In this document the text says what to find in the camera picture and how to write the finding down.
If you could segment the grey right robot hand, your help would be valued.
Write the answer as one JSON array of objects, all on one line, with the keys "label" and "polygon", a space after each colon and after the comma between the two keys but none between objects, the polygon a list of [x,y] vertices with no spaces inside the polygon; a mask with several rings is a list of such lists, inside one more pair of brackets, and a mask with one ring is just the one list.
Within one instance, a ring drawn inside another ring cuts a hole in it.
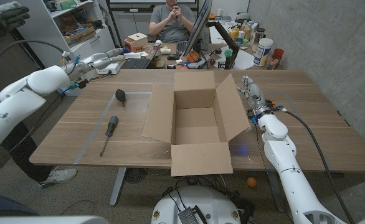
[{"label": "grey right robot hand", "polygon": [[248,76],[243,76],[241,81],[244,88],[237,86],[237,90],[246,97],[247,102],[254,113],[254,117],[259,119],[263,115],[271,112],[266,104],[263,92],[258,85]]}]

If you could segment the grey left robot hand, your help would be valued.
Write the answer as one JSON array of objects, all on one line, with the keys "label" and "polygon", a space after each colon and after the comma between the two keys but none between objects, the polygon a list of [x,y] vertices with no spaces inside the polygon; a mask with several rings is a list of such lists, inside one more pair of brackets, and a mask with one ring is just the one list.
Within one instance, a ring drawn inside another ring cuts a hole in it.
[{"label": "grey left robot hand", "polygon": [[76,68],[80,74],[88,73],[94,69],[103,69],[111,63],[116,63],[118,61],[118,56],[123,51],[123,48],[116,48],[105,53],[95,53],[79,61]]}]

